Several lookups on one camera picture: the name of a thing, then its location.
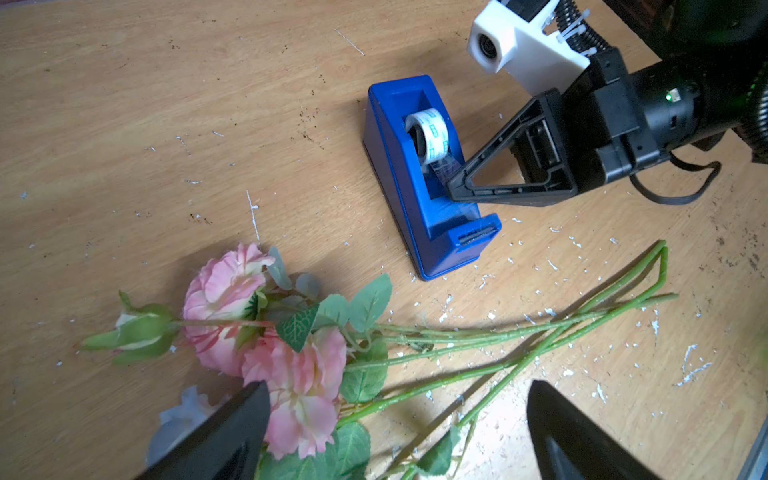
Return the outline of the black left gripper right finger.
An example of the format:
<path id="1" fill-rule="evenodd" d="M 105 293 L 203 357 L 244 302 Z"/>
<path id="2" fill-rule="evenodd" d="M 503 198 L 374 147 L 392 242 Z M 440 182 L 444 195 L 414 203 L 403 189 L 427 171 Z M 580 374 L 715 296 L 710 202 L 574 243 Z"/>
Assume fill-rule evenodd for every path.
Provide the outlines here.
<path id="1" fill-rule="evenodd" d="M 543 479 L 656 479 L 554 386 L 532 382 L 527 421 Z"/>

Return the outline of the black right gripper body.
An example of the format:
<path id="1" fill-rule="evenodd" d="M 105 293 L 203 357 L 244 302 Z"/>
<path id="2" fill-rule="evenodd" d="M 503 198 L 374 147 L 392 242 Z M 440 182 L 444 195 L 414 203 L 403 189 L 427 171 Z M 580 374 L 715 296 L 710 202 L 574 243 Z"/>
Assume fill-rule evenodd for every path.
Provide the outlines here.
<path id="1" fill-rule="evenodd" d="M 630 73 L 618 50 L 597 53 L 563 95 L 579 191 L 669 161 L 685 145 L 712 149 L 740 123 L 749 84 L 728 56 L 683 55 Z"/>

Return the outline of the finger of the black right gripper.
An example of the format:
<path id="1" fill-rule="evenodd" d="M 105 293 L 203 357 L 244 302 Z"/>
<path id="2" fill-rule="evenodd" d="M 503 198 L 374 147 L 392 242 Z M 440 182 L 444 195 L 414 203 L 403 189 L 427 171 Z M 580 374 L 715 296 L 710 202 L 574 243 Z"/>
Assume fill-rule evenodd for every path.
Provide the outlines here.
<path id="1" fill-rule="evenodd" d="M 546 207 L 571 199 L 578 185 L 569 165 L 569 138 L 564 121 L 562 95 L 551 89 L 531 99 L 448 181 L 450 198 L 460 203 L 489 203 Z M 511 156 L 523 181 L 487 185 L 477 178 L 500 156 Z"/>

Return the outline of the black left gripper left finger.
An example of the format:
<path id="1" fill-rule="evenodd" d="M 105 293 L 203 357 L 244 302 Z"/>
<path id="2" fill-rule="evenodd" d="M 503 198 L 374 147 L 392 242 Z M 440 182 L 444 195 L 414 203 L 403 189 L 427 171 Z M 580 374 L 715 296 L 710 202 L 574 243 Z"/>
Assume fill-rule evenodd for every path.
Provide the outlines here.
<path id="1" fill-rule="evenodd" d="M 264 382 L 213 406 L 195 386 L 160 414 L 140 479 L 252 479 L 270 416 Z"/>

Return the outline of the clear tape roll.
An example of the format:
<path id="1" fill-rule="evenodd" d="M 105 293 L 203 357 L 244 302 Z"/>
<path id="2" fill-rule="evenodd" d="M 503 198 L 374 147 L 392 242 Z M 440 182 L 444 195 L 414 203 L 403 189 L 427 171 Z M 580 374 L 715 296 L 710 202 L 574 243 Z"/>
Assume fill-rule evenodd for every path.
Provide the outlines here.
<path id="1" fill-rule="evenodd" d="M 405 119 L 406 132 L 412 135 L 417 157 L 422 165 L 429 165 L 447 157 L 450 136 L 446 122 L 436 108 L 429 108 Z"/>

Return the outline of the pink artificial flower bouquet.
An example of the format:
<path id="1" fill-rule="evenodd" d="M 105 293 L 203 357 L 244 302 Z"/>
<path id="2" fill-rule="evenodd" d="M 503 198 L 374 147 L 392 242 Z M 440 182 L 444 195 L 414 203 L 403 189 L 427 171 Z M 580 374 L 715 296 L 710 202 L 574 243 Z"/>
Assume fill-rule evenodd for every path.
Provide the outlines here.
<path id="1" fill-rule="evenodd" d="M 546 323 L 436 330 L 384 321 L 393 295 L 388 275 L 352 298 L 323 295 L 314 276 L 289 275 L 276 249 L 241 244 L 206 262 L 180 312 L 138 306 L 121 293 L 114 327 L 79 347 L 135 365 L 184 341 L 202 366 L 241 380 L 242 389 L 264 382 L 270 416 L 252 479 L 361 479 L 372 452 L 365 418 L 439 388 L 490 378 L 489 391 L 433 446 L 390 468 L 404 479 L 443 476 L 461 463 L 482 412 L 542 355 L 628 311 L 664 302 L 668 254 L 657 242 L 575 311 Z"/>

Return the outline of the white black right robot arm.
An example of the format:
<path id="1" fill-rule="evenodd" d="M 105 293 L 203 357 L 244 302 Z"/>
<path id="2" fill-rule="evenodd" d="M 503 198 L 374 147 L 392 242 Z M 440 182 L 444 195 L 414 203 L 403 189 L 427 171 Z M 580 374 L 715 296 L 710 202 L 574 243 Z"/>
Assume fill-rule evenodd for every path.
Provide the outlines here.
<path id="1" fill-rule="evenodd" d="M 712 149 L 736 131 L 767 159 L 767 5 L 614 1 L 658 56 L 630 72 L 572 1 L 492 1 L 468 50 L 508 72 L 529 102 L 447 182 L 456 202 L 553 205 L 645 170 L 675 150 Z"/>

